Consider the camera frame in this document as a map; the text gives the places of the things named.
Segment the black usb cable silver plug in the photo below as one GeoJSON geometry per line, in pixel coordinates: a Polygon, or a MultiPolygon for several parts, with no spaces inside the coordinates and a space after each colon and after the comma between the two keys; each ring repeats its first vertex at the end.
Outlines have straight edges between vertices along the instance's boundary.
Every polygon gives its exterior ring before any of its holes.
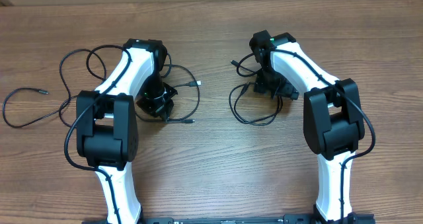
{"type": "Polygon", "coordinates": [[[266,88],[266,85],[264,84],[263,69],[253,70],[243,66],[241,61],[235,61],[235,60],[231,60],[230,64],[235,66],[235,68],[238,70],[237,74],[240,77],[253,77],[253,76],[256,77],[255,81],[249,81],[249,82],[237,85],[229,92],[228,103],[229,103],[229,108],[232,115],[241,124],[252,125],[252,126],[270,125],[276,119],[277,115],[282,111],[282,108],[284,106],[283,98],[280,95],[270,94],[271,99],[274,99],[274,98],[276,99],[275,111],[271,113],[270,115],[263,116],[260,118],[255,118],[250,120],[246,119],[238,111],[238,105],[242,97],[248,92],[249,88],[253,87],[254,92],[260,93],[260,94],[266,94],[268,91],[271,92],[271,90],[266,88]],[[239,72],[239,70],[241,69],[248,71],[248,73],[244,74],[239,72]]]}

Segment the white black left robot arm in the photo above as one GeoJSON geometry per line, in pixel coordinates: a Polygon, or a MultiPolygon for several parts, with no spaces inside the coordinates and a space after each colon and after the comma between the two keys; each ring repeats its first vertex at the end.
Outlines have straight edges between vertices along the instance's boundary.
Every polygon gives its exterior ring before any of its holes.
{"type": "Polygon", "coordinates": [[[81,91],[76,119],[77,152],[86,158],[85,170],[98,176],[108,207],[105,223],[142,223],[132,162],[139,135],[135,109],[167,122],[176,89],[163,82],[161,70],[167,49],[160,40],[130,38],[120,46],[122,57],[110,76],[96,89],[81,91]]]}

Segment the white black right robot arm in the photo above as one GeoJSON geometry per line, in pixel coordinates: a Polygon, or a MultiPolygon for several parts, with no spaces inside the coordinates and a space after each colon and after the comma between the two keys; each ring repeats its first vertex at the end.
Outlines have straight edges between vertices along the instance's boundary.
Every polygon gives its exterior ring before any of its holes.
{"type": "Polygon", "coordinates": [[[278,109],[283,97],[303,97],[303,135],[317,155],[319,172],[319,193],[312,213],[265,217],[258,222],[375,223],[374,215],[357,214],[350,204],[352,161],[367,154],[357,150],[364,128],[371,125],[361,109],[357,84],[321,69],[287,32],[277,36],[266,30],[257,32],[249,47],[261,66],[245,73],[256,77],[252,83],[255,92],[270,92],[279,100],[278,109]]]}

